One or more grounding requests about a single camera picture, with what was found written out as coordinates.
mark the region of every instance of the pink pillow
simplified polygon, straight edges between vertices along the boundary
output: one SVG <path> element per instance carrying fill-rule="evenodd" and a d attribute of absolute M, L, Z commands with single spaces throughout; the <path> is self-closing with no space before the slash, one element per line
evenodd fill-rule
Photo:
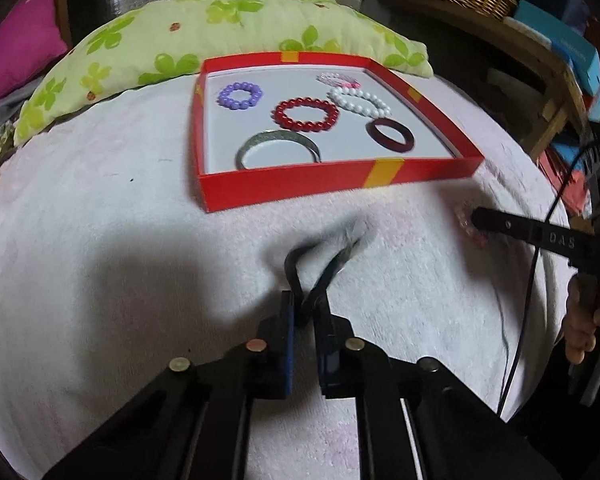
<path fill-rule="evenodd" d="M 65 52 L 54 0 L 20 0 L 0 24 L 0 98 Z"/>

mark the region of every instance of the white blanket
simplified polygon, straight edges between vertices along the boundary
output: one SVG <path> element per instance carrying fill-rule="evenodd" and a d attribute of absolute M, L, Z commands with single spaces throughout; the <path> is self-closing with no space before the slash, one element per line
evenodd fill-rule
<path fill-rule="evenodd" d="M 496 407 L 532 251 L 502 237 L 478 248 L 453 208 L 468 201 L 540 218 L 554 193 L 459 92 L 437 78 L 404 78 L 484 153 L 473 178 L 206 214 L 189 184 L 194 76 L 97 104 L 5 165 L 0 449 L 21 475 L 39 479 L 169 359 L 201 364 L 253 336 L 285 286 L 286 252 L 359 212 L 376 238 L 333 283 L 332 311 L 391 356 L 439 358 Z M 554 221 L 566 222 L 562 206 Z M 505 418 L 543 372 L 569 275 L 564 259 L 540 258 Z M 320 397 L 312 345 L 310 331 L 296 341 L 292 398 L 256 404 L 248 478 L 359 478 L 354 404 Z"/>

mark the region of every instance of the screw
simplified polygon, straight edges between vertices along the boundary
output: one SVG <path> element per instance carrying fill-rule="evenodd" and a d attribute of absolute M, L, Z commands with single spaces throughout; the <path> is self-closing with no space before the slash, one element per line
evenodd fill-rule
<path fill-rule="evenodd" d="M 172 372 L 183 372 L 189 369 L 191 362 L 186 357 L 176 357 L 169 361 L 169 368 Z"/>
<path fill-rule="evenodd" d="M 245 344 L 249 352 L 262 352 L 267 347 L 264 339 L 249 339 Z"/>
<path fill-rule="evenodd" d="M 440 361 L 433 357 L 421 357 L 418 359 L 418 366 L 427 372 L 435 372 L 440 369 Z"/>
<path fill-rule="evenodd" d="M 344 342 L 344 346 L 346 346 L 349 350 L 353 350 L 354 352 L 358 352 L 365 347 L 365 342 L 362 339 L 357 337 L 350 337 Z"/>

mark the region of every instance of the blue box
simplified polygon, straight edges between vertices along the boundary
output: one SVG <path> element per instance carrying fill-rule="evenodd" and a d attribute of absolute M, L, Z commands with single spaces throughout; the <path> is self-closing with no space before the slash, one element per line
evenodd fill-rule
<path fill-rule="evenodd" d="M 596 48 L 569 25 L 525 0 L 520 0 L 514 18 L 548 37 L 568 53 L 582 89 L 595 95 L 600 86 L 600 56 Z"/>

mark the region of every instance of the wire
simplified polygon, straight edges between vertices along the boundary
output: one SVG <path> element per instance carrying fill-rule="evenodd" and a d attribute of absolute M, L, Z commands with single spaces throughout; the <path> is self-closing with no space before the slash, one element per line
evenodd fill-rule
<path fill-rule="evenodd" d="M 554 202 L 551 204 L 551 207 L 549 208 L 549 212 L 546 214 L 546 217 L 544 218 L 545 223 L 549 223 L 549 220 L 551 220 L 551 216 L 554 214 L 555 208 L 558 207 L 558 203 L 560 202 L 560 199 L 562 198 L 562 196 L 564 194 L 564 190 L 567 189 L 569 180 L 571 179 L 571 175 L 573 174 L 573 171 L 575 170 L 576 166 L 578 165 L 578 162 L 583 157 L 583 155 L 585 153 L 587 153 L 587 151 L 589 151 L 589 149 L 595 145 L 597 145 L 597 142 L 595 140 L 593 142 L 589 142 L 588 144 L 585 144 L 580 149 L 580 151 L 578 152 L 576 157 L 573 159 L 573 162 L 571 163 L 571 165 L 570 165 L 569 169 L 567 170 L 567 173 L 562 181 L 562 185 L 560 186 L 560 189 L 558 190 L 558 194 L 555 196 Z M 520 336 L 518 337 L 518 346 L 516 347 L 516 354 L 513 357 L 513 362 L 511 364 L 511 370 L 509 371 L 509 377 L 507 377 L 507 383 L 505 384 L 504 389 L 502 391 L 502 395 L 500 396 L 500 402 L 498 403 L 498 411 L 497 411 L 498 416 L 502 416 L 502 410 L 504 409 L 504 403 L 507 401 L 507 395 L 509 394 L 509 389 L 511 388 L 511 383 L 513 382 L 513 376 L 516 373 L 516 368 L 518 368 L 518 362 L 520 361 L 520 354 L 522 353 L 522 343 L 525 338 L 526 320 L 529 316 L 529 310 L 530 310 L 530 306 L 531 306 L 531 294 L 533 293 L 533 290 L 534 290 L 534 279 L 536 276 L 536 265 L 538 264 L 539 254 L 540 254 L 540 248 L 536 246 L 536 249 L 534 250 L 534 256 L 531 259 L 531 269 L 529 272 L 529 279 L 526 282 L 525 309 L 522 314 L 522 326 L 520 327 Z"/>

